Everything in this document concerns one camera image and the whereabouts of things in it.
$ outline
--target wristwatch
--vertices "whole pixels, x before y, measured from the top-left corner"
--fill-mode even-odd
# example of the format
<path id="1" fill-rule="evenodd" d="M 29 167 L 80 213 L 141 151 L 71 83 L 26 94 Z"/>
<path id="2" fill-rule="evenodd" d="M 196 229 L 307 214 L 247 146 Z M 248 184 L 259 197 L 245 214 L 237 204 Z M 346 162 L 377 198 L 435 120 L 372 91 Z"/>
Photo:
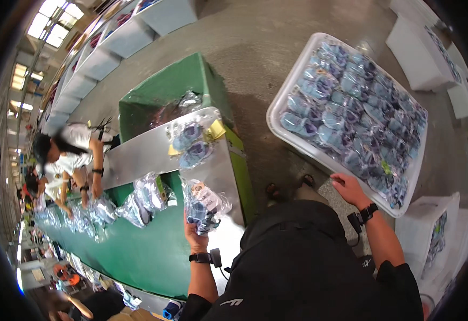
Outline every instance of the wristwatch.
<path id="1" fill-rule="evenodd" d="M 375 203 L 371 203 L 366 209 L 360 211 L 359 214 L 355 214 L 359 219 L 359 223 L 362 225 L 366 224 L 370 218 L 373 217 L 373 212 L 378 211 L 379 208 Z"/>
<path id="2" fill-rule="evenodd" d="M 209 253 L 196 253 L 189 256 L 189 261 L 195 261 L 197 263 L 210 263 Z"/>

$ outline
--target white t-shirt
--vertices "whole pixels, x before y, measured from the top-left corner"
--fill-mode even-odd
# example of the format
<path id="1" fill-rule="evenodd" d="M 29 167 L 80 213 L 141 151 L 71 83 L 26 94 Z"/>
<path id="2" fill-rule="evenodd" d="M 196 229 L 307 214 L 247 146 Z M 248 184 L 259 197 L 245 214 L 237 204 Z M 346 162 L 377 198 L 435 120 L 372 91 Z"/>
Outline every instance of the white t-shirt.
<path id="1" fill-rule="evenodd" d="M 48 180 L 48 183 L 45 184 L 45 194 L 50 196 L 52 200 L 57 199 L 59 188 L 64 182 L 63 171 L 64 169 L 56 163 L 45 164 L 45 177 Z"/>
<path id="2" fill-rule="evenodd" d="M 66 156 L 60 156 L 56 161 L 56 164 L 63 168 L 68 174 L 73 175 L 75 169 L 79 169 L 93 162 L 93 153 L 89 149 L 89 141 L 91 138 L 98 139 L 100 131 L 89 129 L 85 124 L 72 124 L 66 126 L 61 137 L 67 141 L 68 144 L 82 148 L 88 152 L 82 153 L 81 155 L 67 152 Z M 103 133 L 102 141 L 108 142 L 113 139 L 113 136 L 108 133 Z M 104 145 L 103 152 L 108 151 L 111 148 L 110 145 Z"/>

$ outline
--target black hair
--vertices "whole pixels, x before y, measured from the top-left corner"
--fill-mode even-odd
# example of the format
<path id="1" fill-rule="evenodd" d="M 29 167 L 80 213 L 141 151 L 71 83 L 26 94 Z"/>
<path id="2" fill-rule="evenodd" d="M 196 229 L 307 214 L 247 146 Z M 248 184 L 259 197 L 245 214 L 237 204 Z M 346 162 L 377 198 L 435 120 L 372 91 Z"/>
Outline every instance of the black hair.
<path id="1" fill-rule="evenodd" d="M 38 180 L 36 176 L 33 174 L 27 175 L 27 177 L 25 177 L 25 185 L 27 185 L 27 191 L 31 197 L 36 198 L 36 195 L 38 195 Z"/>

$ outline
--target green bin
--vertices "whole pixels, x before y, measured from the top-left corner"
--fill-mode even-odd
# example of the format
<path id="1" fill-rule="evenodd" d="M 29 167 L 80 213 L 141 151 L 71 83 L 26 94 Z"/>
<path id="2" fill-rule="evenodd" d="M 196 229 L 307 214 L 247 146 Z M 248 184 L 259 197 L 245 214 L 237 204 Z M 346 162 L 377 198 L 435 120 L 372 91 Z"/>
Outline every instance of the green bin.
<path id="1" fill-rule="evenodd" d="M 122 142 L 149 130 L 161 107 L 180 99 L 188 90 L 202 95 L 202 108 L 218 108 L 224 123 L 234 127 L 223 78 L 196 52 L 153 74 L 120 100 Z"/>

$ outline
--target logo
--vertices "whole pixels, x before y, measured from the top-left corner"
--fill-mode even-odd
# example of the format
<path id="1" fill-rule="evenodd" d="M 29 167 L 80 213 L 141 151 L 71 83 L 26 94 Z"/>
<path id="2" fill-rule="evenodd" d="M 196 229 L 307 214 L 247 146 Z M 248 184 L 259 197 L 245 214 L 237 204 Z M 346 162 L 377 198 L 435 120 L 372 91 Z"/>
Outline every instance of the logo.
<path id="1" fill-rule="evenodd" d="M 234 300 L 230 300 L 230 301 L 225 301 L 224 303 L 220 304 L 220 305 L 224 305 L 224 304 L 227 304 L 227 303 L 230 303 L 231 306 L 233 305 L 239 305 L 240 303 L 243 302 L 243 299 L 234 299 Z"/>

